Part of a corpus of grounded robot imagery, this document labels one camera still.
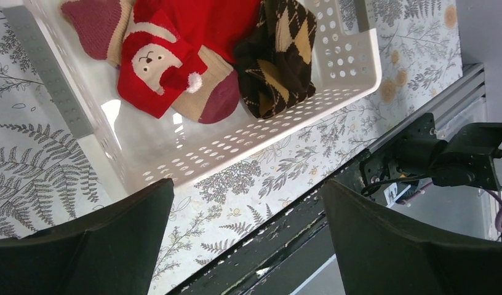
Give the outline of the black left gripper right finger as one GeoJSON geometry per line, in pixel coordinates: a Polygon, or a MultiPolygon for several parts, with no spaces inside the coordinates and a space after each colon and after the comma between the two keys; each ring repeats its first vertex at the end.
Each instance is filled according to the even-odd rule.
{"type": "Polygon", "coordinates": [[[346,294],[502,294],[502,243],[417,221],[344,185],[322,187],[346,294]]]}

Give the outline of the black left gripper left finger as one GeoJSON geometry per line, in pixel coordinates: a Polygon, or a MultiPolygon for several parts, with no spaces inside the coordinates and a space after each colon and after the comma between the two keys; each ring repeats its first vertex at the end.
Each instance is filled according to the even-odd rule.
{"type": "Polygon", "coordinates": [[[146,294],[173,187],[161,179],[75,220],[0,240],[0,294],[146,294]]]}

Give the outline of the red santa bear sock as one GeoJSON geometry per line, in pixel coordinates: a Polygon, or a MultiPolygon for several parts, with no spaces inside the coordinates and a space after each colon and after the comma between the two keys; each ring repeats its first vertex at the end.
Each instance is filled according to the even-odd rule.
{"type": "Polygon", "coordinates": [[[158,94],[169,86],[192,91],[193,86],[177,81],[166,69],[180,69],[183,78],[202,74],[203,63],[191,60],[202,46],[234,69],[233,50],[255,29],[259,10],[259,1],[136,1],[123,38],[122,62],[130,63],[133,73],[158,94]]]}

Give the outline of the brown argyle sock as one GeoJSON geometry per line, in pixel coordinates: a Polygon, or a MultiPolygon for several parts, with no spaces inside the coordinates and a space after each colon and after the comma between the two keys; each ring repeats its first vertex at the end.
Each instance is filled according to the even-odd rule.
{"type": "Polygon", "coordinates": [[[261,1],[253,33],[235,46],[243,102],[259,119],[312,97],[316,16],[298,1],[261,1]]]}

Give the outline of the beige maroon toe sock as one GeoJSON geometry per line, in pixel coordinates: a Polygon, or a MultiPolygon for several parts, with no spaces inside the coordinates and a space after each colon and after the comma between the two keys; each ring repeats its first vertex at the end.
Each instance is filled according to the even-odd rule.
{"type": "Polygon", "coordinates": [[[105,60],[118,71],[118,94],[139,110],[159,119],[168,109],[201,124],[214,124],[235,110],[238,84],[233,67],[205,46],[192,61],[201,61],[202,74],[179,76],[180,69],[170,67],[166,73],[177,81],[193,86],[181,91],[173,86],[158,94],[136,74],[130,63],[121,58],[123,38],[132,17],[133,1],[63,1],[60,12],[75,29],[85,51],[94,60],[105,60]]]}

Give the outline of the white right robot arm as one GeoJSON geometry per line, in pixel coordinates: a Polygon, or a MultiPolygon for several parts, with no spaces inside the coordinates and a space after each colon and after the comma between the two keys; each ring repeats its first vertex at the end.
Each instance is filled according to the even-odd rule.
{"type": "Polygon", "coordinates": [[[407,137],[394,152],[397,168],[435,186],[502,191],[502,123],[465,125],[449,140],[407,137]]]}

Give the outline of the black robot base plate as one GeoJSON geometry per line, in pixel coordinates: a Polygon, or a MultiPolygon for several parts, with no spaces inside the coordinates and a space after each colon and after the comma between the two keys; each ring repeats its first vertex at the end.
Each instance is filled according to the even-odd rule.
{"type": "Polygon", "coordinates": [[[405,119],[170,293],[290,294],[334,254],[322,188],[337,180],[360,192],[378,179],[399,177],[396,164],[383,159],[389,145],[405,136],[433,137],[435,126],[431,113],[405,119]]]}

